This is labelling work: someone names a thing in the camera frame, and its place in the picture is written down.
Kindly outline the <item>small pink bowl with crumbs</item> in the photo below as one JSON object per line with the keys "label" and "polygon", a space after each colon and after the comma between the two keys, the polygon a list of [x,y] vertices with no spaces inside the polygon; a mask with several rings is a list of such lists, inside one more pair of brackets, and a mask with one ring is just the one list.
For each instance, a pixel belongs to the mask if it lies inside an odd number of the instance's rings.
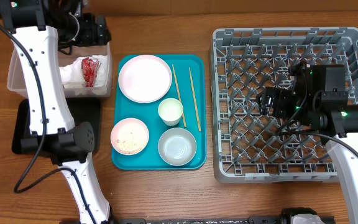
{"label": "small pink bowl with crumbs", "polygon": [[114,125],[110,138],[116,152],[132,156],[140,153],[147,146],[149,130],[141,120],[126,118]]}

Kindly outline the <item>white napkin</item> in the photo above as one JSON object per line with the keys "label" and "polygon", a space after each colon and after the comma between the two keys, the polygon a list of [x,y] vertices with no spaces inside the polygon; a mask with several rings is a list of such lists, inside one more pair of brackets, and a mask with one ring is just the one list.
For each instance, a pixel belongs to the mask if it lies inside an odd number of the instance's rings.
{"label": "white napkin", "polygon": [[[85,58],[78,57],[72,64],[59,67],[64,88],[84,88],[86,86],[86,81],[81,71],[81,63]],[[94,87],[101,87],[106,83],[108,77],[108,56],[92,55],[90,59],[98,60],[100,63]]]}

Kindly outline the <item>white paper cup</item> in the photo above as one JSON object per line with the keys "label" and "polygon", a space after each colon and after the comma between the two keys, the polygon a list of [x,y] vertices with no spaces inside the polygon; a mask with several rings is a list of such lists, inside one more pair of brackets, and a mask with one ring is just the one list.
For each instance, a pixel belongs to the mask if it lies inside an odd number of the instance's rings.
{"label": "white paper cup", "polygon": [[164,99],[158,106],[158,115],[167,126],[177,125],[182,118],[183,107],[175,98]]}

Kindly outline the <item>red snack wrapper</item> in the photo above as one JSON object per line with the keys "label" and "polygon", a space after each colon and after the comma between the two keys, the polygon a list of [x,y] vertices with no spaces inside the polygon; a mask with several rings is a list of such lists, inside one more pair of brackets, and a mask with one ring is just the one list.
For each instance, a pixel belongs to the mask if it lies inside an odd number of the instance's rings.
{"label": "red snack wrapper", "polygon": [[85,87],[94,87],[101,62],[98,59],[86,57],[81,61],[81,72],[85,81]]}

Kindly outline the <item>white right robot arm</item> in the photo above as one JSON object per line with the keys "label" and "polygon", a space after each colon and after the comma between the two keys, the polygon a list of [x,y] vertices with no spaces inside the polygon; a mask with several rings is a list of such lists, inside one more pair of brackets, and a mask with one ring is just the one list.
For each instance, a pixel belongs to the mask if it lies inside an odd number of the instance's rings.
{"label": "white right robot arm", "polygon": [[300,62],[288,70],[289,89],[265,87],[256,96],[260,114],[285,119],[278,136],[317,136],[331,158],[351,223],[358,223],[358,105],[348,102],[343,65]]}

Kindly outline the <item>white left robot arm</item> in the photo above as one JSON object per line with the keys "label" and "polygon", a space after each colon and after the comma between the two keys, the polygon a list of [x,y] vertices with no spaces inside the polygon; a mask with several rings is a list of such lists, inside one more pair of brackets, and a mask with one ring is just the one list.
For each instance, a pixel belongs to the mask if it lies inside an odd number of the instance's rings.
{"label": "white left robot arm", "polygon": [[65,176],[80,223],[112,223],[112,208],[93,166],[93,127],[87,121],[75,124],[58,63],[59,53],[111,40],[105,17],[82,8],[82,1],[0,1],[0,30],[14,44],[27,89],[30,137],[21,146],[36,155],[45,152]]}

